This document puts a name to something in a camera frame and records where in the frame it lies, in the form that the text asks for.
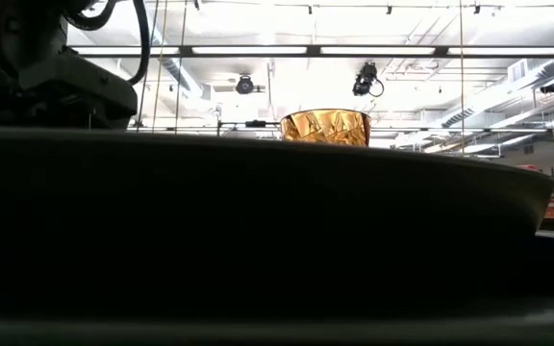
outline pipe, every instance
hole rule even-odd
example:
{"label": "pipe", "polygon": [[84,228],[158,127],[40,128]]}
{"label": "pipe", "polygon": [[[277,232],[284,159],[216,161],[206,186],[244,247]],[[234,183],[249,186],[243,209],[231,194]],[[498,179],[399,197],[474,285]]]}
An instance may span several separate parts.
{"label": "pipe", "polygon": [[[433,45],[435,44],[435,42],[440,39],[440,37],[443,35],[443,33],[445,33],[446,30],[448,30],[448,28],[450,28],[450,26],[452,25],[452,23],[454,23],[455,20],[457,20],[457,18],[459,17],[459,13],[457,12],[453,17],[452,19],[450,19],[450,21],[448,22],[448,24],[446,24],[446,26],[441,29],[441,31],[435,36],[435,38],[433,38],[433,40],[431,41],[430,45]],[[433,62],[433,59],[429,59],[429,61],[425,64],[425,65],[429,65],[431,62]],[[418,63],[418,59],[415,59],[414,62],[412,62],[412,65],[415,65],[416,63]]]}
{"label": "pipe", "polygon": [[[424,34],[422,34],[422,37],[418,40],[418,42],[416,43],[416,45],[419,45],[426,37],[427,35],[429,35],[429,33],[431,32],[431,30],[433,30],[433,28],[435,28],[435,26],[438,24],[438,22],[440,21],[440,19],[443,17],[443,13],[438,15],[438,19],[436,19],[433,24],[431,24],[431,26],[429,27],[429,29],[427,29]],[[403,63],[405,63],[407,59],[403,59],[401,61],[401,63],[396,67],[396,69],[394,70],[394,72],[392,72],[392,74],[396,73],[399,69],[401,69],[401,66],[403,66]],[[408,71],[408,68],[406,68],[405,72],[403,72],[403,75],[405,76],[407,74],[407,71]]]}
{"label": "pipe", "polygon": [[487,90],[474,95],[467,101],[463,111],[461,111],[461,105],[451,108],[441,118],[441,126],[444,128],[450,127],[462,120],[480,114],[489,108],[514,98],[516,92],[520,90],[527,87],[542,87],[553,80],[554,60],[539,66],[514,83],[491,86]]}
{"label": "pipe", "polygon": [[[537,110],[531,110],[531,111],[527,112],[527,117],[540,114],[543,111],[546,111],[546,110],[552,109],[552,108],[554,108],[554,102],[552,103],[552,105],[551,104],[544,105],[544,106],[541,106]],[[550,127],[547,127],[546,125],[541,125],[541,126],[535,127],[534,129],[554,128],[553,123],[554,123],[554,120],[551,122]],[[519,144],[521,142],[521,140],[519,140],[519,139],[523,139],[523,138],[526,138],[526,137],[531,138],[531,137],[534,137],[534,136],[538,136],[538,134],[532,134],[532,135],[527,135],[527,136],[524,136],[523,134],[511,134],[511,133],[506,133],[506,134],[483,134],[483,135],[471,136],[469,141],[471,141],[472,138],[477,138],[477,140],[475,142],[476,144],[483,144],[483,145],[497,144],[497,142],[500,141],[499,144],[501,144],[501,145],[512,146],[512,145]]]}
{"label": "pipe", "polygon": [[[162,46],[167,45],[164,38],[162,37],[162,29],[157,23],[152,23],[153,18],[149,19],[149,27],[155,25],[155,31],[153,34],[153,40],[151,41],[151,46]],[[202,98],[204,94],[203,87],[196,82],[191,75],[186,71],[186,69],[181,66],[179,60],[172,58],[157,58],[158,62],[162,64],[162,67],[168,71],[168,73],[174,78],[177,83],[183,88],[183,93],[187,97],[197,97]]]}
{"label": "pipe", "polygon": [[[433,7],[431,7],[431,9],[434,9],[436,7],[437,3],[438,3],[438,1],[436,0],[436,3],[433,4]],[[424,19],[426,19],[425,14],[420,18],[420,20],[418,20],[418,23],[414,26],[414,29],[410,32],[408,37],[405,39],[404,44],[406,44],[406,45],[410,44],[410,40],[412,39],[412,36],[416,32],[416,30],[418,30],[418,27],[420,26],[420,24],[422,24],[422,22],[424,22]],[[392,65],[392,62],[394,62],[394,58],[391,58],[389,63],[387,63],[386,66],[384,66],[384,68],[382,69],[382,72],[380,72],[380,75],[378,77],[382,77],[384,75],[384,72],[386,72],[386,70],[389,69],[389,67]]]}

